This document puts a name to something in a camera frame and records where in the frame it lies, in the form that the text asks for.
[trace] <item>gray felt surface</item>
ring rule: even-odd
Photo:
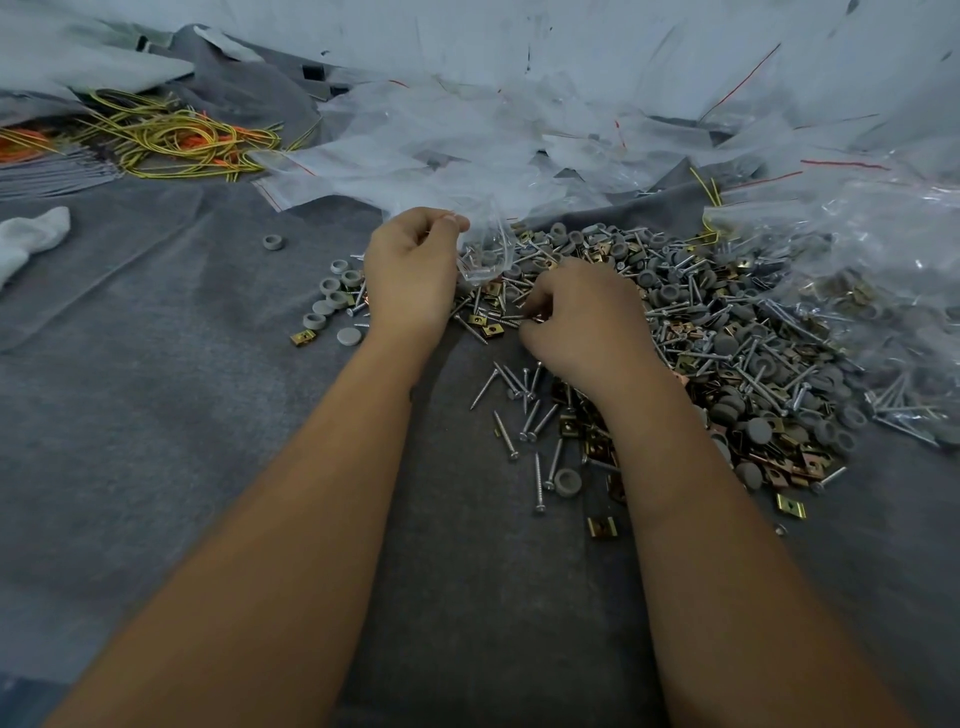
[[[59,681],[351,356],[346,320],[302,350],[287,336],[380,220],[340,199],[277,215],[246,184],[122,181],[67,203],[71,236],[0,296],[0,668]],[[270,232],[287,247],[265,251]],[[467,410],[495,357],[531,363],[515,337],[451,328],[417,390],[341,722],[663,724],[632,545],[591,542],[584,515],[627,522],[598,477],[534,517],[529,454],[511,464],[492,436],[491,409],[519,427],[518,406],[494,388]],[[918,715],[949,725],[957,471],[886,433],[863,452],[788,544]]]

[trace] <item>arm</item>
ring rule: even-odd
[[[373,234],[369,337],[48,728],[315,726],[329,714],[366,615],[410,390],[453,299],[468,223],[445,215],[410,210]]]
[[[912,725],[660,364],[636,287],[567,258],[540,276],[525,312],[551,309],[520,334],[597,404],[616,443],[673,723]]]

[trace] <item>forearm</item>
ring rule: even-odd
[[[373,334],[49,725],[316,725],[366,614],[424,359]]]
[[[909,725],[659,365],[602,406],[676,725]]]

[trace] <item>pile of hardware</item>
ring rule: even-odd
[[[283,238],[279,235],[266,235],[262,245],[268,251],[283,248]],[[362,255],[354,257],[363,260]],[[350,318],[370,316],[364,312],[370,305],[367,299],[367,280],[363,271],[353,270],[350,261],[334,260],[330,263],[333,276],[320,281],[319,292],[322,298],[314,302],[309,313],[303,316],[303,331],[290,337],[294,346],[302,347],[317,338],[317,332],[326,328],[327,322],[338,311],[346,311]],[[337,341],[345,347],[355,347],[363,339],[363,328],[370,328],[366,322],[354,321],[350,326],[337,331]]]
[[[861,368],[831,345],[828,334],[765,298],[770,284],[762,260],[720,262],[715,246],[649,228],[622,231],[598,224],[567,232],[556,224],[549,231],[515,232],[516,263],[501,279],[457,301],[451,319],[486,344],[502,336],[504,327],[517,328],[522,317],[511,313],[511,306],[520,304],[537,276],[556,267],[562,256],[612,266],[637,284],[658,356],[684,384],[716,447],[746,489],[770,488],[784,514],[806,518],[805,505],[787,497],[787,488],[820,495],[846,471],[868,412],[889,424],[891,408],[925,406],[904,403],[907,374],[882,392],[871,392]],[[546,478],[535,454],[535,512],[545,510],[544,490],[566,497],[580,490],[578,474],[557,472],[566,440],[581,442],[582,465],[606,471],[608,494],[625,503],[612,438],[582,393],[555,381],[551,405],[537,422],[540,373],[540,364],[532,377],[524,369],[523,378],[497,364],[470,407],[501,378],[508,397],[522,402],[528,413],[517,434],[523,442],[536,442],[562,411],[561,439]],[[494,419],[495,434],[516,460],[511,433],[496,412]],[[595,538],[616,535],[612,520],[588,520],[588,526]],[[777,532],[784,535],[786,529],[778,524]]]

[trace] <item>wire bundle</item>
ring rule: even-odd
[[[123,173],[79,144],[59,143],[18,161],[0,162],[0,202],[56,197],[111,182]]]
[[[43,132],[0,127],[0,164],[33,159],[56,151],[53,142]]]
[[[263,167],[249,154],[280,147],[277,133],[282,125],[267,129],[244,129],[211,119],[203,112],[180,107],[172,98],[148,98],[123,91],[90,93],[92,102],[105,112],[93,110],[93,121],[80,119],[87,129],[72,138],[92,141],[101,135],[113,137],[108,148],[123,171],[147,180],[182,180],[226,177],[235,182],[244,172]],[[289,149],[297,149],[316,125]],[[164,163],[161,158],[179,163]]]

